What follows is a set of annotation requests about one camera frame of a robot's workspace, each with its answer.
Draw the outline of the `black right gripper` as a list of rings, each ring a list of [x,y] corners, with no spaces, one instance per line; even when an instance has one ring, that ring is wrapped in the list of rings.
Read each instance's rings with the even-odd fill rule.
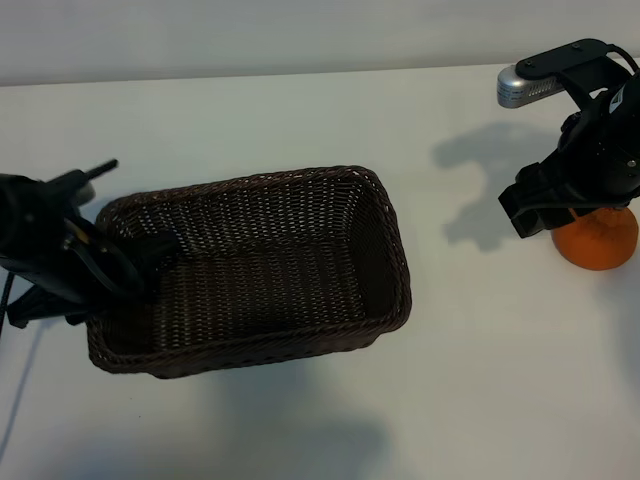
[[[499,202],[528,238],[639,196],[639,95],[600,93],[561,127],[557,147],[523,167]]]

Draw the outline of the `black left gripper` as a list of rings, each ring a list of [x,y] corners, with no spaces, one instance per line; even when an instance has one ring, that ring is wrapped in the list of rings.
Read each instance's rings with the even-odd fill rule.
[[[4,186],[4,268],[32,284],[6,307],[9,323],[85,317],[144,293],[150,274],[179,251],[178,237],[160,232],[132,241],[132,260],[80,214],[95,197],[87,184],[54,193],[48,184]]]

